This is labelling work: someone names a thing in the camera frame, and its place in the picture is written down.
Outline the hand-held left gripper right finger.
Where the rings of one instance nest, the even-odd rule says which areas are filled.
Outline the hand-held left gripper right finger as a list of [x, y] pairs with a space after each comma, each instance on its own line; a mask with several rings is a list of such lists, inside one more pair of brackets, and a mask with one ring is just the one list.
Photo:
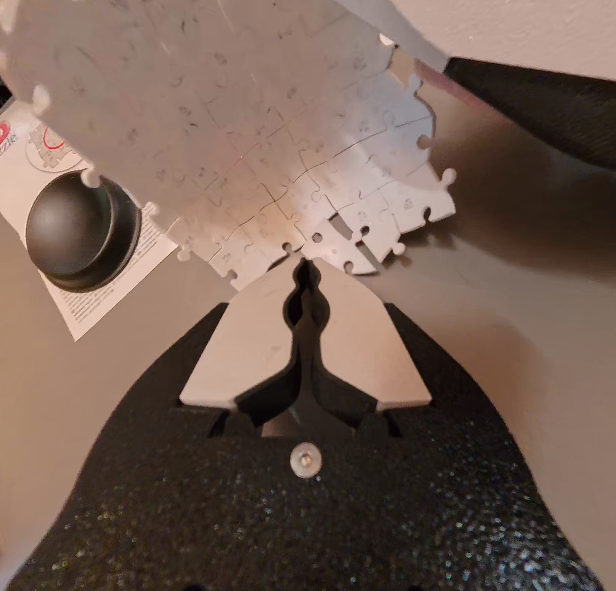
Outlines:
[[317, 328], [317, 404], [350, 428], [390, 410], [430, 405], [432, 396], [381, 299], [323, 259], [304, 266]]

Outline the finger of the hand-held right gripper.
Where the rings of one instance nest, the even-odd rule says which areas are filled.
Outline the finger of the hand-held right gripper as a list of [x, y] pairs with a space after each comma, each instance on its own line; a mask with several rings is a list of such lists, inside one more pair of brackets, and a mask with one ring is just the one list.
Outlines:
[[452, 95], [615, 170], [615, 0], [334, 0]]

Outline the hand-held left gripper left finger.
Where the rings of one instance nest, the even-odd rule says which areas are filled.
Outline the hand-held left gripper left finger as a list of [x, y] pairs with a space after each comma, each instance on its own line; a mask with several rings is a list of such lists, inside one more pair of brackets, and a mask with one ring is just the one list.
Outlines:
[[241, 414], [262, 428], [297, 401], [295, 331], [308, 272], [306, 259], [288, 259], [235, 295], [181, 391], [182, 406]]

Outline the white partly built puzzle ball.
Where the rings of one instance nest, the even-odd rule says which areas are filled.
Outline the white partly built puzzle ball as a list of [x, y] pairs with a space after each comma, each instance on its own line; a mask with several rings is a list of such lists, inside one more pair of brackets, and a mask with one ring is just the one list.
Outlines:
[[1, 0], [1, 77], [236, 290], [285, 248], [372, 274], [456, 212], [414, 59], [335, 0]]

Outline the black round ball stand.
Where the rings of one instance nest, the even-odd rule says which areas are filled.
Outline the black round ball stand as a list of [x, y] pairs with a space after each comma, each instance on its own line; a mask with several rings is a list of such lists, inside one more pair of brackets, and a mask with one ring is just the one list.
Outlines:
[[142, 231], [142, 212], [104, 176], [86, 186], [65, 172], [37, 196], [27, 217], [30, 260], [55, 287], [85, 294], [110, 284], [127, 267]]

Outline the printed paper instruction sheet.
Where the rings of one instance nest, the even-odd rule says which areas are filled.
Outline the printed paper instruction sheet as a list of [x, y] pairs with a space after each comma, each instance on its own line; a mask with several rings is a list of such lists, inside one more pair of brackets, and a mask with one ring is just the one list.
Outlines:
[[[27, 216], [41, 191], [62, 173], [84, 168], [81, 156], [26, 105], [8, 102], [1, 108], [1, 216], [26, 243]], [[74, 341], [80, 339], [124, 299], [176, 248], [151, 221], [157, 208], [142, 209], [142, 228], [126, 268], [99, 290], [73, 293], [41, 278]]]

